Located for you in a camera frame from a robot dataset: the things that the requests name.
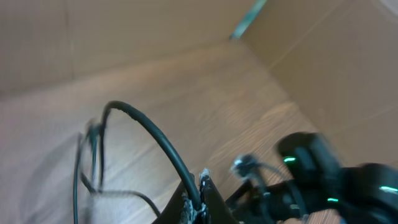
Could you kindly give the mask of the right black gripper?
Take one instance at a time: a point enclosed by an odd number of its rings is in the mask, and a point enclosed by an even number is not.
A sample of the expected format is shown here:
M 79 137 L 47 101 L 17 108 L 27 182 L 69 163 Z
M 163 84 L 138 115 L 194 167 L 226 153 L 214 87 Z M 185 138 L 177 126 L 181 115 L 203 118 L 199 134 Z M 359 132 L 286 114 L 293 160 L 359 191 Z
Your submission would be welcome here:
M 233 216 L 244 223 L 277 223 L 290 218 L 308 222 L 308 208 L 297 184 L 292 179 L 268 186 L 262 194 L 251 180 L 246 180 L 228 199 L 226 205 Z

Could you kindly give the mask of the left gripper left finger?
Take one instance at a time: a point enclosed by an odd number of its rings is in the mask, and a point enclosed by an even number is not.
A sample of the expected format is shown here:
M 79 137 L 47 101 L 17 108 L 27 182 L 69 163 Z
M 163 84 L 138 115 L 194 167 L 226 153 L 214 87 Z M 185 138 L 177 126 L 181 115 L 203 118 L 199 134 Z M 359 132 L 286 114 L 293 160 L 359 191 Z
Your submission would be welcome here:
M 196 210 L 183 182 L 179 183 L 169 202 L 152 224 L 192 224 Z

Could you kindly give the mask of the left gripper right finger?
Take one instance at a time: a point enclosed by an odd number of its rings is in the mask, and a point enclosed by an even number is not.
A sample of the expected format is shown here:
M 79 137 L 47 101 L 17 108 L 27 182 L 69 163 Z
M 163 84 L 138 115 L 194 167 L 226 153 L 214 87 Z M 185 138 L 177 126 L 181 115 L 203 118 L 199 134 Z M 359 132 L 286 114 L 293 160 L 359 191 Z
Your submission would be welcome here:
M 204 224 L 238 224 L 210 177 L 210 170 L 200 173 L 200 197 L 204 204 L 201 222 Z

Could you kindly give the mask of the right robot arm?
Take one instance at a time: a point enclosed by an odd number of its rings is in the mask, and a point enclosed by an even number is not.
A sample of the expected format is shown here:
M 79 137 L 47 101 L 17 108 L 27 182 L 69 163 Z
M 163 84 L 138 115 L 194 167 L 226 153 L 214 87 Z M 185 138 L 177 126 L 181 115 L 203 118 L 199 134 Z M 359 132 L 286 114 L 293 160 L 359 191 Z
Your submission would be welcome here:
M 378 163 L 344 167 L 320 133 L 289 134 L 276 150 L 290 177 L 252 154 L 234 161 L 232 170 L 244 183 L 226 204 L 237 220 L 307 222 L 313 213 L 334 210 L 343 223 L 397 223 L 397 169 Z

